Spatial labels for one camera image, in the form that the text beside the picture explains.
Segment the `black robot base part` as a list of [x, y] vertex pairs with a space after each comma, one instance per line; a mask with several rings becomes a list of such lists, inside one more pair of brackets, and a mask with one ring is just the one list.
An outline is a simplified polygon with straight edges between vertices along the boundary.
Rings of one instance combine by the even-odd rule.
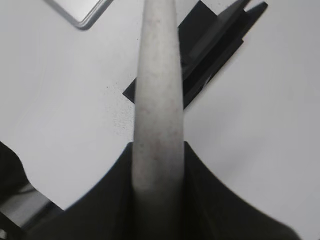
[[20, 240], [63, 210], [29, 182], [19, 157], [0, 144], [0, 238]]

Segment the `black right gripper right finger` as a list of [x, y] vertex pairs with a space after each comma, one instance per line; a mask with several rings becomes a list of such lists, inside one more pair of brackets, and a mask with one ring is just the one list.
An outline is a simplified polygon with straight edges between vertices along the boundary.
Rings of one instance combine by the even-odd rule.
[[184, 143], [184, 240], [297, 240], [289, 226], [248, 204]]

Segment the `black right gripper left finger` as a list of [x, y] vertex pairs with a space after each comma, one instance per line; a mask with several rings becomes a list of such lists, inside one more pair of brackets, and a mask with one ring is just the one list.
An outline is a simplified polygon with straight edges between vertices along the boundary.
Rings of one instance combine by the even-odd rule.
[[36, 227], [27, 240], [135, 240], [130, 142], [103, 178], [62, 213]]

